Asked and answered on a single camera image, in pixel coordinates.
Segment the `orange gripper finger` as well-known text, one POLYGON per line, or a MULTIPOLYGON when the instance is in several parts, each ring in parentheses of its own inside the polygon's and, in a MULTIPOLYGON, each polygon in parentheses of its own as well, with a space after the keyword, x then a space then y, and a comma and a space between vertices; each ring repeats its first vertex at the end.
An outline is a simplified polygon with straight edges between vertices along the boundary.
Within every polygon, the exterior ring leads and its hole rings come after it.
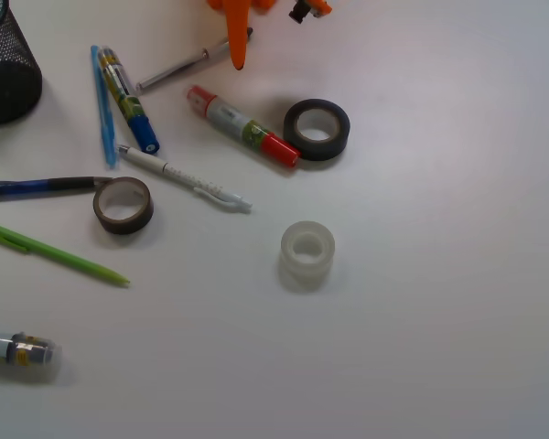
POLYGON ((231 62, 237 70, 242 70, 245 63, 250 7, 250 0, 223 1, 223 10, 226 17, 230 44, 231 62))

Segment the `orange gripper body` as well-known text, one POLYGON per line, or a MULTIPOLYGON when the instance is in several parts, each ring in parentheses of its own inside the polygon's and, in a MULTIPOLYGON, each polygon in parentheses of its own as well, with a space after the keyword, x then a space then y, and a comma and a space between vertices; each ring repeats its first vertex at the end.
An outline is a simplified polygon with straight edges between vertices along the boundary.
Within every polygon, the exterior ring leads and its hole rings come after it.
MULTIPOLYGON (((223 0, 207 0, 207 4, 214 10, 221 10, 225 5, 223 0)), ((275 4, 275 0, 252 0, 251 4, 258 9, 268 10, 275 4)))

